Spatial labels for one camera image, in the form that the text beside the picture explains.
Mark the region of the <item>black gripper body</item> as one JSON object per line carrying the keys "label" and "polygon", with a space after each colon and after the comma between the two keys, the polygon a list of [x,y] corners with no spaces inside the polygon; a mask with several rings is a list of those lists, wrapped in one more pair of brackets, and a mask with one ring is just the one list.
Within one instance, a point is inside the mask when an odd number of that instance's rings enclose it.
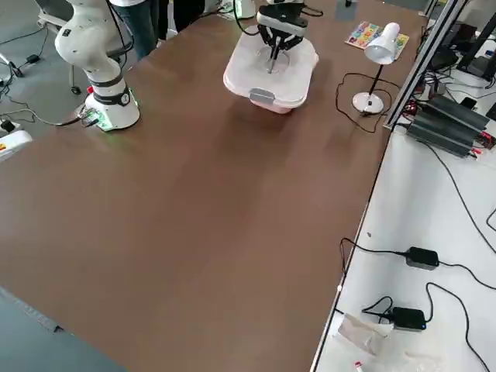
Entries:
{"label": "black gripper body", "polygon": [[296,36],[305,35],[307,24],[305,23],[305,19],[303,19],[303,21],[304,22],[302,24],[295,24],[291,22],[280,21],[276,18],[264,15],[260,11],[257,12],[257,22],[259,25],[267,26],[278,31]]}

